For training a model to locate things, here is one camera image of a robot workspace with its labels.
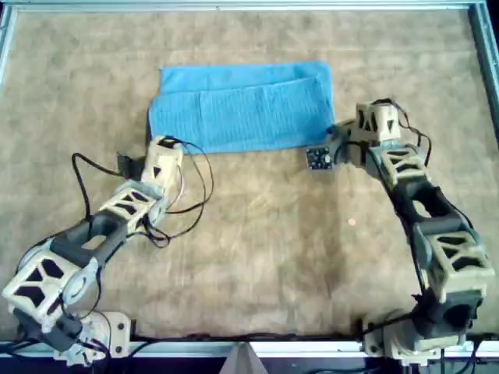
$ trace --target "blue cloth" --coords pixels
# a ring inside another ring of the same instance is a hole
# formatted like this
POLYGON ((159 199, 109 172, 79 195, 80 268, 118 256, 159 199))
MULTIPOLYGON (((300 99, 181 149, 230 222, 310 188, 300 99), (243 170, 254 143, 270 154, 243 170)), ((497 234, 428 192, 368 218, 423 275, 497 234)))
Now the blue cloth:
POLYGON ((323 62, 166 68, 149 123, 207 153, 278 150, 323 142, 332 102, 323 62))

